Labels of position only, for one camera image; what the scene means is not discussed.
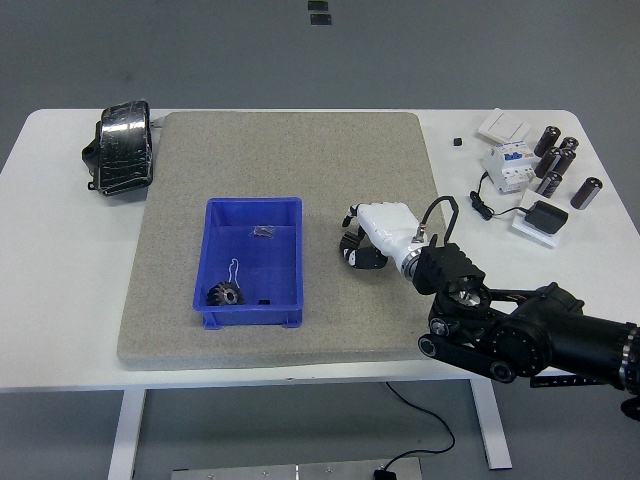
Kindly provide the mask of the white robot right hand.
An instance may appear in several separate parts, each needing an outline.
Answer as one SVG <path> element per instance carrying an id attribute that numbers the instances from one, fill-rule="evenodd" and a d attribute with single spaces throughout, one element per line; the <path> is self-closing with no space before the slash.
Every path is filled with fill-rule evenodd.
<path id="1" fill-rule="evenodd" d="M 353 268 L 382 269 L 391 259 L 398 271 L 411 279 L 426 245 L 425 226 L 400 202 L 357 204 L 349 208 L 342 227 L 358 221 L 356 233 L 346 231 L 339 249 Z"/>

